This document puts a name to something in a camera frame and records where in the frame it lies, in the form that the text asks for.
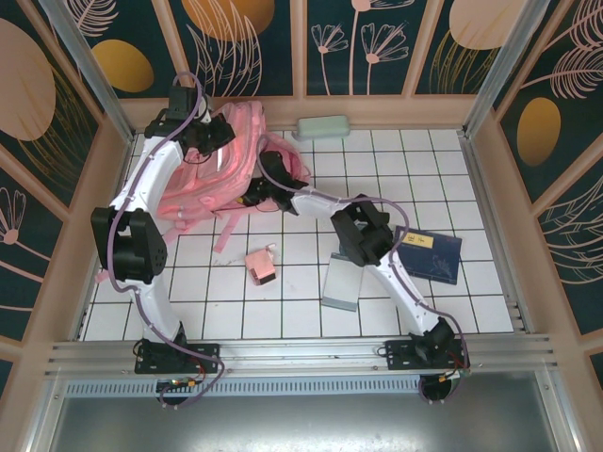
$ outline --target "leaf pattern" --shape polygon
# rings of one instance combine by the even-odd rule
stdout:
[[[551,205],[540,224],[563,283],[603,280],[603,177],[575,199]]]
[[[198,0],[190,2],[195,18],[207,32],[205,35],[187,25],[197,53],[196,75],[211,96],[242,96],[249,87],[254,96],[262,81],[262,51],[252,22],[241,17],[232,2],[229,15],[216,0],[206,4],[209,11]]]
[[[103,36],[119,14],[115,11],[116,0],[65,0],[65,3],[80,33],[91,38]]]
[[[581,0],[569,34],[582,50],[600,46],[603,41],[603,0]]]
[[[603,47],[584,50],[576,47],[563,54],[553,74],[550,87],[563,99],[586,99],[586,93],[594,91],[603,81]]]

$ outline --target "grid tile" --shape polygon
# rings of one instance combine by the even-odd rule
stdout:
[[[207,299],[238,301],[245,293],[245,268],[242,266],[216,266],[211,269]]]
[[[375,153],[346,153],[346,174],[348,176],[376,176]]]
[[[426,231],[450,229],[450,216],[445,202],[417,202],[415,206],[419,228]]]
[[[398,313],[391,299],[361,299],[358,304],[363,336],[399,335]]]
[[[317,189],[342,198],[359,193],[383,196],[405,209],[411,227],[461,237],[458,283],[413,278],[418,291],[431,306],[435,303],[457,316],[465,332],[513,329],[455,131],[353,130],[343,139],[304,142],[294,140],[290,132],[283,135],[316,174],[311,184]],[[135,156],[129,167],[137,163]],[[392,224],[402,223],[392,207],[382,209],[392,214]],[[356,313],[320,306],[331,253],[339,250],[328,218],[280,212],[244,217],[223,252],[216,253],[212,247],[228,219],[201,221],[169,244],[162,279],[189,338],[408,333],[403,312],[368,271]],[[163,234],[173,222],[161,220],[157,227]],[[276,280],[256,286],[243,258],[269,244],[274,244]],[[116,294],[108,282],[95,292],[84,340],[139,339],[142,326],[130,295]]]
[[[367,196],[379,197],[379,181],[377,177],[349,177],[348,191],[351,198],[361,193]]]
[[[358,312],[322,306],[322,336],[342,337],[360,335],[360,317]]]
[[[381,196],[393,202],[411,202],[413,192],[408,176],[384,176],[379,178]]]
[[[459,322],[463,332],[478,332],[469,297],[436,297],[433,302],[436,309],[452,315]],[[446,321],[454,332],[458,332],[449,318],[446,318]]]
[[[315,176],[345,176],[346,165],[343,153],[316,153],[314,155]]]
[[[461,143],[456,130],[430,130],[432,145],[436,151],[460,151]]]
[[[342,138],[319,138],[314,140],[315,153],[342,153]]]
[[[471,297],[480,332],[513,332],[505,298]]]
[[[86,329],[87,341],[121,341],[129,305],[94,303]]]
[[[463,262],[463,269],[472,295],[502,294],[494,262]]]
[[[274,245],[270,252],[272,252],[272,263],[279,266],[283,262],[283,236],[281,234],[250,234],[247,236],[247,254],[254,251],[260,251],[263,248]]]
[[[317,247],[315,234],[284,234],[283,264],[315,264],[318,258]]]
[[[408,173],[404,153],[375,153],[380,176],[402,176]]]
[[[448,201],[475,200],[469,176],[442,176],[442,185]]]
[[[476,202],[449,202],[448,209],[454,229],[483,229]]]
[[[491,261],[492,252],[485,231],[455,231],[463,239],[461,259],[463,261]]]
[[[316,188],[333,196],[348,197],[348,185],[345,177],[318,177]]]
[[[98,284],[98,290],[96,291],[96,297],[94,302],[96,303],[129,303],[132,298],[132,294],[129,292],[121,293],[116,292],[111,281],[107,278],[100,284]]]
[[[171,301],[205,301],[209,268],[178,267],[171,279]]]
[[[435,159],[440,174],[467,174],[467,165],[464,162],[463,153],[435,152]]]
[[[432,141],[427,130],[400,130],[404,151],[431,151]]]
[[[434,153],[404,153],[410,175],[437,174]]]
[[[281,301],[246,301],[243,339],[281,337]]]
[[[209,266],[212,244],[210,235],[181,235],[176,266]]]
[[[318,262],[329,264],[332,253],[339,253],[339,238],[337,234],[318,234]]]
[[[401,151],[402,140],[399,130],[373,130],[373,147],[375,151]]]
[[[350,134],[343,138],[346,153],[365,153],[373,151],[373,139],[370,130],[350,130]]]
[[[439,176],[411,176],[411,186],[416,202],[444,200]]]
[[[214,247],[218,244],[219,235],[214,235]],[[212,266],[244,266],[245,249],[247,249],[246,235],[231,235],[222,252],[211,253]]]
[[[317,299],[317,266],[284,266],[283,299]]]
[[[209,302],[205,310],[204,340],[240,339],[243,302]]]
[[[283,337],[320,337],[317,299],[283,301]]]
[[[249,234],[281,233],[283,231],[283,214],[269,212],[249,215]]]

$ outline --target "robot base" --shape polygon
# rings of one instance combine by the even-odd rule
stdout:
[[[384,344],[383,356],[387,360],[389,370],[423,370],[423,369],[454,369],[454,359],[448,354],[453,353],[459,361],[463,361],[463,347],[460,339],[452,339],[446,353],[440,353],[432,363],[425,363],[416,354],[416,340],[400,339],[387,341]]]
[[[191,351],[203,355],[220,357],[219,344],[186,344],[183,346]],[[136,374],[198,374],[198,365],[204,369],[205,374],[217,374],[218,365],[208,360],[196,358],[178,351],[167,344],[151,342],[142,339],[137,351]]]

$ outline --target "line-drawn flower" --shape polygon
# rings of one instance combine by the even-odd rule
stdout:
[[[341,24],[325,25],[324,30],[320,25],[314,25],[310,28],[312,31],[312,39],[317,49],[320,52],[320,63],[322,64],[322,79],[324,80],[324,88],[327,90],[327,95],[330,96],[329,84],[327,83],[327,73],[324,68],[324,55],[330,52],[339,52],[348,48],[348,40],[344,40],[344,33],[341,29]]]
[[[415,0],[351,0],[351,7],[354,8],[354,21],[351,26],[350,71],[348,74],[350,95],[354,93],[354,46],[356,43],[356,28],[358,28],[358,13],[371,9],[404,8],[411,6],[414,2]]]
[[[382,25],[375,35],[375,24],[364,25],[361,29],[362,45],[367,56],[367,94],[370,94],[370,70],[373,64],[395,61],[408,56],[408,46],[403,32],[404,24]]]
[[[41,259],[50,261],[48,256],[32,250],[19,241],[19,228],[21,228],[21,223],[23,222],[26,202],[27,198],[25,194],[21,193],[19,190],[14,191],[11,199],[8,190],[5,187],[0,188],[0,243],[9,246],[17,245]],[[42,278],[39,276],[33,275],[5,262],[0,261],[0,266],[21,276],[25,276],[30,280],[37,281],[38,283],[42,282]]]

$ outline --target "aluminum frame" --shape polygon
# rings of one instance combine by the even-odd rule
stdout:
[[[73,21],[67,4],[57,0],[39,0],[39,3],[120,135],[125,141],[132,142],[133,128],[125,116],[115,91],[106,81],[88,43]]]
[[[508,245],[501,233],[497,214],[492,208],[492,196],[490,195],[488,185],[481,177],[483,172],[475,145],[473,140],[468,138],[464,132],[459,131],[458,134],[469,177],[471,178],[471,184],[473,185],[478,207],[480,208],[481,218],[484,222],[484,229],[488,235],[488,241],[494,254],[495,266],[497,267],[497,273],[501,279],[500,283],[507,302],[511,303],[512,306],[516,304],[525,331],[534,332],[534,324],[531,321],[525,297],[510,265]]]
[[[529,0],[524,4],[513,30],[498,52],[497,58],[481,85],[478,96],[465,121],[467,137],[473,137],[480,130],[481,123],[490,112],[495,99],[513,72],[530,42],[532,32],[546,13],[550,0]]]

